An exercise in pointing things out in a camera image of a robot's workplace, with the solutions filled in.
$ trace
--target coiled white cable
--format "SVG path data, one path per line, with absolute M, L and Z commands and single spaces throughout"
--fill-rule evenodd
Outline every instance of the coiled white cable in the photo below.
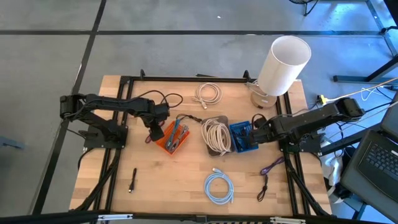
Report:
M 209 197 L 209 199 L 217 205 L 224 205 L 225 203 L 228 202 L 232 203 L 234 201 L 234 185 L 232 184 L 232 181 L 221 170 L 213 168 L 213 171 L 214 174 L 208 176 L 205 181 L 205 193 L 207 197 Z M 228 183 L 229 190 L 228 193 L 223 198 L 214 197 L 210 193 L 210 184 L 216 178 L 222 178 Z
M 215 95 L 210 98 L 210 99 L 204 99 L 201 96 L 201 91 L 203 88 L 212 88 L 215 91 Z M 215 83 L 202 83 L 198 86 L 198 88 L 195 90 L 195 97 L 192 98 L 193 101 L 200 102 L 201 106 L 204 109 L 207 109 L 207 105 L 215 105 L 218 103 L 223 97 L 223 92 L 221 91 L 221 88 L 215 84 Z
M 231 136 L 225 124 L 216 119 L 208 119 L 201 126 L 201 136 L 209 148 L 221 153 L 220 156 L 231 152 Z

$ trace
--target light blue cable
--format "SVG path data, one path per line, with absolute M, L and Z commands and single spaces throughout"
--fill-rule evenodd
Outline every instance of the light blue cable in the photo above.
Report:
M 221 170 L 213 168 L 213 171 L 214 171 L 214 174 L 211 174 L 210 176 L 208 176 L 205 181 L 205 193 L 206 193 L 207 197 L 209 197 L 209 199 L 217 205 L 224 205 L 225 203 L 228 203 L 229 201 L 231 201 L 231 203 L 232 203 L 234 200 L 234 185 L 232 184 L 232 181 Z M 214 197 L 210 194 L 211 182 L 216 178 L 222 178 L 228 183 L 229 190 L 228 190 L 228 193 L 226 194 L 226 196 L 223 198 Z

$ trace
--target yellow connector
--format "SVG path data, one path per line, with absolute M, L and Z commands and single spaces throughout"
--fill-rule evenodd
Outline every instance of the yellow connector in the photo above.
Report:
M 320 95 L 320 103 L 322 104 L 322 106 L 325 106 L 328 100 L 329 99 L 326 98 L 325 96 Z

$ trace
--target white cable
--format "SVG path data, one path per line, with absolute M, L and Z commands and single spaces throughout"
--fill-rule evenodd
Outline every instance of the white cable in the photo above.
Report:
M 201 91 L 203 88 L 212 88 L 215 91 L 215 95 L 210 98 L 210 99 L 204 99 L 201 96 Z M 198 88 L 195 90 L 195 97 L 192 98 L 193 101 L 195 102 L 200 102 L 201 106 L 204 109 L 207 109 L 207 105 L 215 105 L 218 103 L 223 97 L 223 92 L 221 91 L 221 88 L 215 84 L 215 83 L 202 83 L 198 86 Z
M 380 83 L 380 84 L 378 84 L 378 85 L 375 85 L 375 86 L 366 88 L 366 89 L 364 89 L 364 90 L 356 91 L 356 92 L 354 92 L 354 93 L 349 93 L 349 94 L 347 94 L 347 95 L 339 96 L 339 97 L 334 98 L 334 99 L 325 98 L 325 101 L 326 101 L 326 102 L 336 101 L 336 100 L 339 100 L 339 99 L 344 98 L 344 97 L 347 97 L 347 96 L 351 96 L 351 95 L 354 95 L 354 94 L 357 94 L 357 93 L 361 93 L 361 92 L 366 91 L 366 90 L 371 90 L 371 89 L 373 89 L 373 88 L 377 88 L 377 87 L 383 86 L 384 84 L 387 84 L 387 83 L 392 82 L 392 81 L 394 81 L 394 80 L 398 80 L 398 77 L 392 78 L 392 79 L 390 79 L 390 80 L 388 80 L 388 81 L 385 81 L 385 82 Z
M 377 115 L 377 114 L 379 114 L 379 113 L 381 113 L 381 112 L 387 110 L 388 108 L 390 108 L 390 107 L 392 107 L 392 106 L 395 106 L 397 103 L 398 103 L 398 101 L 396 101 L 395 103 L 391 104 L 389 107 L 384 108 L 383 110 L 380 110 L 379 112 L 377 112 L 377 113 L 375 113 L 375 114 L 372 114 L 371 116 L 368 116 L 368 117 L 366 117 L 366 118 L 364 118 L 364 119 L 361 119 L 361 120 L 359 120 L 359 121 L 357 121 L 357 122 L 355 122 L 355 123 L 352 123 L 351 125 L 347 126 L 346 128 L 343 128 L 341 131 L 337 132 L 336 134 L 334 134 L 334 135 L 332 135 L 332 136 L 330 136 L 330 137 L 328 137 L 328 138 L 331 139 L 331 138 L 335 137 L 337 134 L 342 133 L 342 132 L 343 132 L 344 130 L 346 130 L 347 128 L 352 127 L 352 126 L 354 126 L 355 124 L 358 124 L 359 122 L 362 122 L 362 121 L 364 121 L 364 120 L 366 120 L 366 119 L 368 119 L 368 118 L 371 118 L 371 117 L 373 117 L 373 116 L 375 116 L 375 115 Z
M 252 83 L 251 82 L 247 82 L 247 83 L 245 83 L 245 85 L 249 88 L 250 91 L 252 91 L 253 93 L 255 93 L 255 94 L 259 95 L 259 96 L 262 96 L 262 97 L 268 96 L 267 94 L 264 94 L 262 92 L 258 92 L 256 90 L 256 87 L 259 87 L 259 84 L 258 84 L 257 80 L 252 82 Z
M 231 152 L 231 135 L 225 124 L 218 122 L 216 119 L 208 119 L 201 126 L 201 136 L 209 148 L 215 152 L 221 153 Z
M 381 95 L 380 93 L 376 93 L 376 92 L 375 92 L 375 91 L 377 90 L 376 88 L 373 89 L 372 91 L 370 91 L 370 90 L 365 89 L 365 88 L 362 87 L 361 90 L 362 90 L 362 92 L 361 92 L 361 98 L 362 98 L 363 101 L 368 100 L 372 93 L 377 94 L 377 95 Z M 363 98 L 363 91 L 369 91 L 369 92 L 370 92 L 370 93 L 366 96 L 366 98 Z

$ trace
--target lamp base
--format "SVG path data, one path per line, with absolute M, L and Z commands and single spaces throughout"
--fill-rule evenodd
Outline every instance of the lamp base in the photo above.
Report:
M 255 107 L 268 109 L 275 105 L 276 96 L 260 96 L 256 93 L 251 93 L 250 100 Z

